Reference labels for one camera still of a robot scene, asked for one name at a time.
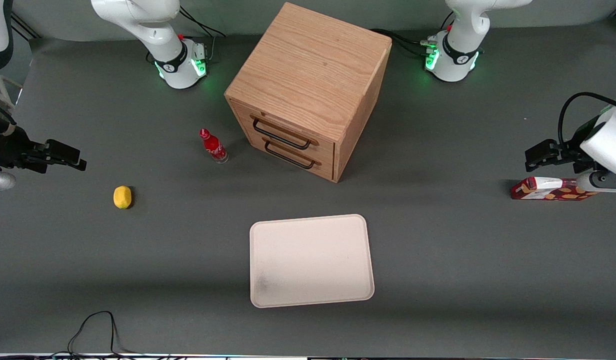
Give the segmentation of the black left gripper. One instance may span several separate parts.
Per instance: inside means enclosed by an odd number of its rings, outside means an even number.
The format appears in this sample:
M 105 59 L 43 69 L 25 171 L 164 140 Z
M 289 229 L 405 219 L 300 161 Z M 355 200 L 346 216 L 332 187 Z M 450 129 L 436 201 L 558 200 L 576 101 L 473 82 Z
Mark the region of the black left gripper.
M 559 143 L 555 140 L 543 140 L 526 150 L 526 173 L 532 173 L 545 166 L 561 166 L 568 163 L 573 163 L 573 170 L 576 174 L 596 170 L 598 168 L 596 162 L 582 150 L 582 143 L 592 134 L 598 120 L 599 116 L 593 117 L 579 126 L 571 139 L 564 141 L 564 116 L 560 116 L 558 120 Z

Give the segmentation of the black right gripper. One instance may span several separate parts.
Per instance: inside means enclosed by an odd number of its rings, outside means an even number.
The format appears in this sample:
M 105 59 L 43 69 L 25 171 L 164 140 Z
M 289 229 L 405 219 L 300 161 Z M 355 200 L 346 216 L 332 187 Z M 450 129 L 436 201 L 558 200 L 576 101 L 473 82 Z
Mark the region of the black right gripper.
M 54 139 L 45 142 L 46 153 L 50 158 L 44 159 L 45 163 L 37 162 L 44 157 L 39 152 L 42 144 L 31 141 L 20 126 L 15 126 L 13 129 L 11 127 L 10 122 L 0 118 L 0 167 L 7 169 L 17 167 L 39 174 L 45 174 L 48 166 L 54 165 L 86 171 L 87 161 L 81 159 L 81 152 Z

